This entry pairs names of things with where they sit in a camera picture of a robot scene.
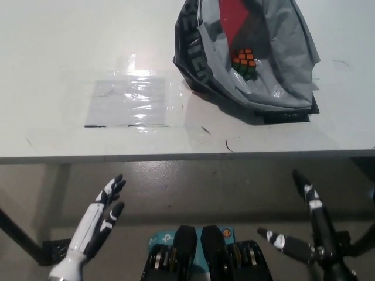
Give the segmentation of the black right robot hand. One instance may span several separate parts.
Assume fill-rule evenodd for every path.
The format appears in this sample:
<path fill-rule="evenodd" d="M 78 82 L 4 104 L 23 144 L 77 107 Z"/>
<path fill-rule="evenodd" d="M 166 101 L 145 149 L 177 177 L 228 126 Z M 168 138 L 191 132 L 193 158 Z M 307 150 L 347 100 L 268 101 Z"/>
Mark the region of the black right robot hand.
<path fill-rule="evenodd" d="M 317 262 L 321 267 L 343 263 L 336 231 L 318 192 L 299 170 L 293 170 L 292 178 L 309 211 L 313 244 L 265 228 L 259 228 L 257 233 L 279 252 L 296 261 L 308 265 Z"/>

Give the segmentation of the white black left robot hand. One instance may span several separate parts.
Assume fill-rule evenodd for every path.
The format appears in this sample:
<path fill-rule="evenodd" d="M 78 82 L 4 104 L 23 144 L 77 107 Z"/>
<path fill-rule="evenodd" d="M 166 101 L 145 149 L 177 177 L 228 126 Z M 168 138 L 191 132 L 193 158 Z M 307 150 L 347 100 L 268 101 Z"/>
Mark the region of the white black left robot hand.
<path fill-rule="evenodd" d="M 125 204 L 116 203 L 108 215 L 105 210 L 119 199 L 126 180 L 119 174 L 105 185 L 92 202 L 76 228 L 67 250 L 67 255 L 77 255 L 86 261 L 94 258 L 118 221 Z"/>

